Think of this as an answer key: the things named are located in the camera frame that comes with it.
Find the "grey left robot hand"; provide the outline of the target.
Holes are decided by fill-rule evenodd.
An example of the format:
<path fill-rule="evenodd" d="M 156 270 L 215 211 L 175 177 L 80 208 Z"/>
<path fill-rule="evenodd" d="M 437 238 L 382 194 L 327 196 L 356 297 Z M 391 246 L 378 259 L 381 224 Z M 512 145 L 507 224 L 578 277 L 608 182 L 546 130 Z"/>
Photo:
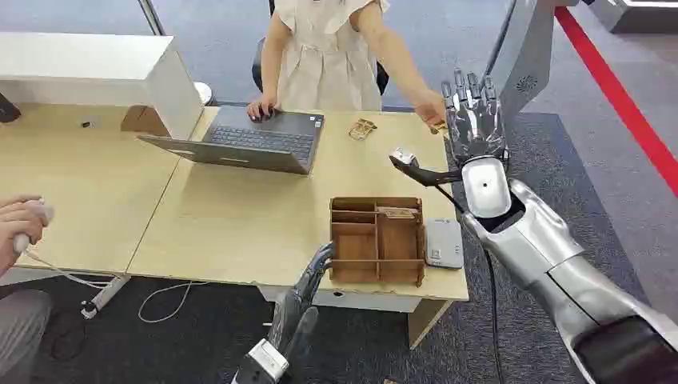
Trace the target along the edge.
<path fill-rule="evenodd" d="M 301 360 L 317 324 L 318 309 L 313 298 L 330 267 L 334 254 L 331 242 L 321 246 L 304 268 L 298 281 L 275 301 L 267 340 L 289 364 Z"/>

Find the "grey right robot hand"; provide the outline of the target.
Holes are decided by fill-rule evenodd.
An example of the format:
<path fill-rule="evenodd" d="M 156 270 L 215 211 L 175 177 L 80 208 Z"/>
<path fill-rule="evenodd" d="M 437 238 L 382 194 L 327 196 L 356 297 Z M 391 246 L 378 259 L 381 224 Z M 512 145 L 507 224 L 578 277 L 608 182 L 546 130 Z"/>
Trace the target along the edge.
<path fill-rule="evenodd" d="M 505 175 L 506 137 L 501 103 L 490 77 L 456 68 L 453 81 L 443 81 L 445 138 L 456 169 L 435 172 L 419 166 L 414 154 L 398 148 L 391 163 L 422 186 L 464 182 L 482 190 L 508 187 Z"/>

